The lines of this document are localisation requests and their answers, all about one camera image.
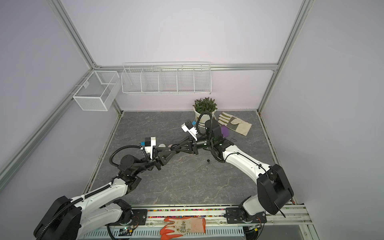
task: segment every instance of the white mesh basket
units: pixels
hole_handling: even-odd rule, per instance
[[[108,111],[120,86],[116,71],[93,71],[73,98],[84,111]]]
[[[211,93],[210,67],[124,68],[122,91],[126,94]]]

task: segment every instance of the white and green glove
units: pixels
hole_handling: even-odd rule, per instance
[[[218,122],[222,125],[227,126],[227,128],[234,130],[235,132],[238,132],[244,136],[248,134],[248,131],[252,126],[252,124],[245,122],[240,118],[237,118],[228,113],[221,113],[218,116]]]

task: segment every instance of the work glove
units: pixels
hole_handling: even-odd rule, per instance
[[[235,132],[238,132],[244,136],[248,134],[248,131],[252,126],[252,124],[245,122],[240,118],[237,118],[228,113],[221,113],[218,116],[218,122],[222,125],[227,126],[227,128],[234,130]]]
[[[160,240],[169,240],[175,237],[184,236],[190,232],[205,233],[205,218],[181,217],[166,218],[165,222],[171,222],[160,230]]]

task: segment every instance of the orange and white glove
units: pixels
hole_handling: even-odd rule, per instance
[[[175,237],[181,237],[189,232],[205,233],[205,218],[198,217],[180,217],[166,218],[165,222],[171,222],[160,230],[160,240],[169,240]]]

